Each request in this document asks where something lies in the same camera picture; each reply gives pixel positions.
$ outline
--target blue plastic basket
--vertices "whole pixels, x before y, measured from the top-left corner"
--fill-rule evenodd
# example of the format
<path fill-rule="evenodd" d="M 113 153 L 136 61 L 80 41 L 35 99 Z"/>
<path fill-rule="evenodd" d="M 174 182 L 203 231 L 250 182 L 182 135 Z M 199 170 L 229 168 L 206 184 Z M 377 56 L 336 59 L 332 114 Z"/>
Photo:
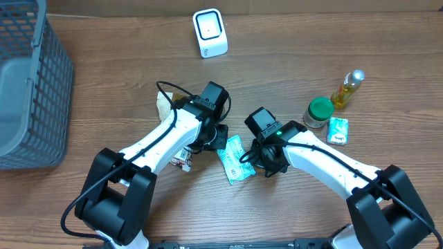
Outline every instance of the blue plastic basket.
<path fill-rule="evenodd" d="M 45 15 L 45 0 L 0 2 L 0 169 L 66 155 L 73 65 Z"/>

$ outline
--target jar with green lid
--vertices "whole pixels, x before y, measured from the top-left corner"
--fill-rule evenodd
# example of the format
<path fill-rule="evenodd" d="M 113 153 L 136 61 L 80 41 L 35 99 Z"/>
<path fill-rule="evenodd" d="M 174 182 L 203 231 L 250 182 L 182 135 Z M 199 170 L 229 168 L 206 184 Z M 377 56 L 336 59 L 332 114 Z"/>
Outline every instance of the jar with green lid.
<path fill-rule="evenodd" d="M 334 113 L 334 104 L 325 97 L 317 97 L 311 101 L 303 115 L 303 121 L 311 128 L 320 128 Z"/>

